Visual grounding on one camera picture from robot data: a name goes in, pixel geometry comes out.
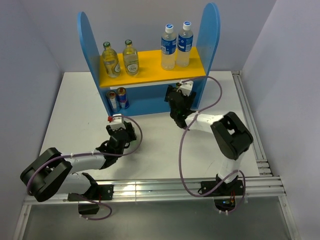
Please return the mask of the blue and yellow shelf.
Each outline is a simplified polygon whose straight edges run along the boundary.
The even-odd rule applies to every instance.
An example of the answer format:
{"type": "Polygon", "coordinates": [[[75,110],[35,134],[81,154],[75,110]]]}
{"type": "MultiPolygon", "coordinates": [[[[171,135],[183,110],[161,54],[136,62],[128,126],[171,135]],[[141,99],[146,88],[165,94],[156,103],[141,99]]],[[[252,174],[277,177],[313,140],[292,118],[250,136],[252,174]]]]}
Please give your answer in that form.
{"type": "Polygon", "coordinates": [[[190,51],[187,67],[175,66],[172,70],[164,70],[160,50],[140,51],[138,75],[130,76],[122,71],[117,78],[107,75],[89,19],[83,11],[77,15],[77,30],[84,58],[107,114],[115,114],[107,92],[111,88],[124,87],[129,106],[118,112],[125,116],[138,116],[169,112],[169,104],[164,101],[167,87],[183,79],[197,78],[192,88],[196,96],[191,107],[199,107],[220,40],[221,18],[216,3],[210,2],[204,7],[196,45],[190,51]]]}

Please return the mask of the Chang soda water bottle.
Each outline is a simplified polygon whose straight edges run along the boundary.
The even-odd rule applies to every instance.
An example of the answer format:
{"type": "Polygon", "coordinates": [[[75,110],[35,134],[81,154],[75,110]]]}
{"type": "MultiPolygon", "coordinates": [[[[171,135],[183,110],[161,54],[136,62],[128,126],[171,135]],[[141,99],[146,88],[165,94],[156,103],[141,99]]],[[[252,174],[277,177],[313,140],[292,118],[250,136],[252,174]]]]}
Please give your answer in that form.
{"type": "Polygon", "coordinates": [[[130,76],[136,76],[140,67],[138,51],[133,47],[133,42],[130,39],[127,39],[124,43],[125,48],[122,52],[122,57],[125,71],[130,76]]]}
{"type": "Polygon", "coordinates": [[[106,72],[110,78],[117,78],[121,73],[121,66],[117,52],[111,48],[111,44],[108,41],[103,43],[102,60],[106,72]]]}

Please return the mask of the Pocari Sweat bottle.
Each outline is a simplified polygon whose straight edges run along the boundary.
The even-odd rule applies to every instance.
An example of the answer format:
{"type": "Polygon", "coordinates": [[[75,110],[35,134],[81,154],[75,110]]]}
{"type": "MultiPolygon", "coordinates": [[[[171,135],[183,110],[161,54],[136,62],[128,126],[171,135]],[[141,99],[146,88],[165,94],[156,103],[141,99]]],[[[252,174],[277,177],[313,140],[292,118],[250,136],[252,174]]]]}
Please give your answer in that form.
{"type": "Polygon", "coordinates": [[[190,51],[193,45],[194,34],[191,30],[192,23],[185,21],[178,33],[176,64],[180,67],[187,67],[190,62],[190,51]]]}
{"type": "Polygon", "coordinates": [[[164,70],[172,70],[176,62],[177,35],[174,25],[165,25],[165,31],[161,36],[161,67],[164,70]]]}

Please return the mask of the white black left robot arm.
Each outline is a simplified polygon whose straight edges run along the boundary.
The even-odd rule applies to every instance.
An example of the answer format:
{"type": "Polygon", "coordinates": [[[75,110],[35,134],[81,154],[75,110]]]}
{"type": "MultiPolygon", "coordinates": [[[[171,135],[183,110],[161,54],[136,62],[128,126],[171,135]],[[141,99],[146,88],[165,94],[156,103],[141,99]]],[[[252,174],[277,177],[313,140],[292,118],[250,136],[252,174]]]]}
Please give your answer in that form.
{"type": "Polygon", "coordinates": [[[104,194],[88,170],[104,170],[125,155],[125,149],[137,140],[131,122],[122,117],[111,117],[106,126],[109,139],[91,152],[64,155],[55,147],[44,151],[20,175],[27,193],[38,202],[44,202],[56,194],[81,196],[96,200],[104,194]]]}

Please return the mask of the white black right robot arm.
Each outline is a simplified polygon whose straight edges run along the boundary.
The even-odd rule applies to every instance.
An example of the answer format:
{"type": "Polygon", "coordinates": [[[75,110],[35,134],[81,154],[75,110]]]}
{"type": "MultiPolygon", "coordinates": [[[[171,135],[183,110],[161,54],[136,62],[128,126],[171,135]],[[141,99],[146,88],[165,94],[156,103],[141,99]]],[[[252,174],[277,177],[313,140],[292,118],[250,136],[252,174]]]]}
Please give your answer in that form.
{"type": "Polygon", "coordinates": [[[253,136],[236,113],[210,115],[191,110],[196,92],[191,83],[169,85],[164,101],[170,107],[170,117],[183,130],[212,133],[223,155],[221,167],[215,177],[214,191],[209,193],[223,196],[234,192],[244,153],[253,143],[253,136]]]}

